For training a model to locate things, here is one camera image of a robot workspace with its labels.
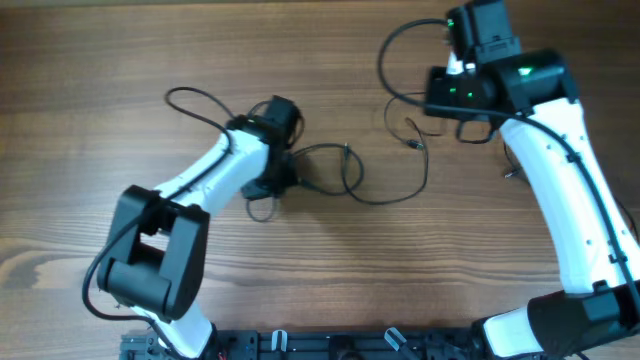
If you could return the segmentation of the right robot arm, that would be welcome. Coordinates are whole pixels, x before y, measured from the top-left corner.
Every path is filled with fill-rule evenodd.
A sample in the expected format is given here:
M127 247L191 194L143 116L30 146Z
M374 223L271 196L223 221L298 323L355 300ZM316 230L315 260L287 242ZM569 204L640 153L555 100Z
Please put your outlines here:
M561 359L639 331L639 246L591 148L577 87L561 55L525 52L505 5L447 13L452 52L432 71L427 113L486 121L522 166L549 228L559 292L484 319L496 359Z

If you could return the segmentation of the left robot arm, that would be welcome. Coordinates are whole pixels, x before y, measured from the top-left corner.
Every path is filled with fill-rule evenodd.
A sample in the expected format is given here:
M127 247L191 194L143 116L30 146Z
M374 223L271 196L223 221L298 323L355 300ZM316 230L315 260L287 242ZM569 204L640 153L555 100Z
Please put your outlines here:
M146 322L168 358L210 354L215 328L195 301L210 220L235 193L276 199L296 185L291 149L302 119L292 101L273 96L261 115L231 115L217 143L180 175L120 196L85 279L131 308L128 320Z

